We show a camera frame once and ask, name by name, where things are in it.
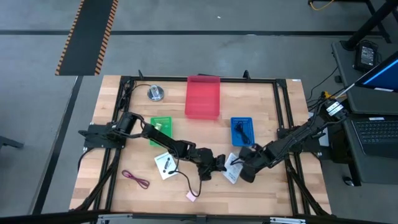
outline pink tag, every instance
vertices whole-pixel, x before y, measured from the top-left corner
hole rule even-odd
[[[194,201],[197,199],[195,196],[193,196],[193,194],[191,193],[191,191],[188,191],[188,193],[187,193],[187,198],[188,198],[191,202],[194,202]]]

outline green card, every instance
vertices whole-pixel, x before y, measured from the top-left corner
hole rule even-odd
[[[160,128],[159,131],[162,132],[163,134],[167,135],[168,137],[170,137],[170,138],[173,137],[172,117],[170,117],[170,116],[153,117],[150,119],[150,124],[155,127]],[[160,146],[153,141],[149,141],[149,144],[151,146]]]

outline concrete floor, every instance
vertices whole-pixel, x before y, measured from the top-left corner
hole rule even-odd
[[[69,29],[79,0],[0,0],[0,29]],[[370,13],[363,3],[334,2],[316,12],[307,1],[120,0],[114,30],[356,30]],[[383,1],[373,1],[377,9]],[[397,22],[383,24],[398,42]],[[25,143],[0,152],[0,216],[32,208],[74,77],[53,75],[66,36],[0,35],[0,135]],[[101,74],[300,78],[308,97],[336,67],[330,44],[347,37],[112,36]],[[85,77],[76,101],[44,212],[68,210],[83,138],[101,77]],[[315,89],[341,87],[329,79]],[[348,168],[323,163],[332,212],[344,218],[394,223],[398,186],[345,186]],[[149,220],[141,223],[152,223]]]

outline wooden tabletop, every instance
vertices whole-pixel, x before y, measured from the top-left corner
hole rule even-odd
[[[106,124],[111,121],[120,76],[105,76],[99,91],[93,122]],[[195,142],[197,147],[213,150],[215,156],[238,153],[240,147],[231,145],[230,118],[249,116],[253,118],[256,142],[266,145],[277,139],[277,113],[271,84],[221,83],[220,117],[217,121],[187,119],[184,114],[186,82],[138,82],[160,85],[165,97],[160,102],[147,98],[147,86],[139,86],[132,93],[130,111],[143,115],[149,122],[153,116],[171,116],[173,138]],[[307,105],[300,80],[287,80],[294,123],[300,125],[308,119]],[[283,93],[280,100],[285,115]],[[132,133],[141,131],[135,125]],[[203,182],[200,197],[195,202],[186,198],[187,180],[175,175],[162,180],[154,157],[166,149],[149,145],[147,139],[128,139],[122,150],[112,211],[145,213],[184,213],[212,215],[283,215],[292,214],[289,189],[283,162],[272,169],[264,168],[257,173],[253,183],[238,179],[231,184],[221,173],[211,173],[212,179]],[[70,208],[79,206],[98,181],[104,149],[94,149],[81,162]],[[328,196],[319,161],[311,154],[301,153],[305,183],[318,203],[330,212]],[[138,184],[121,175],[127,169],[135,176],[150,181],[144,190]],[[194,191],[199,188],[197,167],[190,162],[180,162],[179,170],[190,178]],[[104,208],[108,187],[104,188],[100,208]],[[300,191],[296,187],[299,210],[302,212]]]

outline red plastic bin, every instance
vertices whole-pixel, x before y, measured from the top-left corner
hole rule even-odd
[[[188,77],[185,115],[190,119],[217,119],[220,115],[220,78]]]

